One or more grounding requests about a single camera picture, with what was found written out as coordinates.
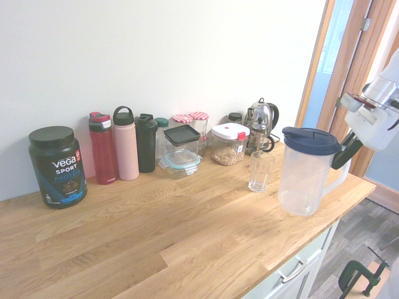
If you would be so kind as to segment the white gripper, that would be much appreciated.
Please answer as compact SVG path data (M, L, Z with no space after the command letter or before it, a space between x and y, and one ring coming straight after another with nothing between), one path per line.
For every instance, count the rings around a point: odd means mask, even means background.
M398 112L389 108L360 107L355 112L347 112L345 121L352 130L332 160L333 169L340 169L363 145L375 151L385 149L398 133Z

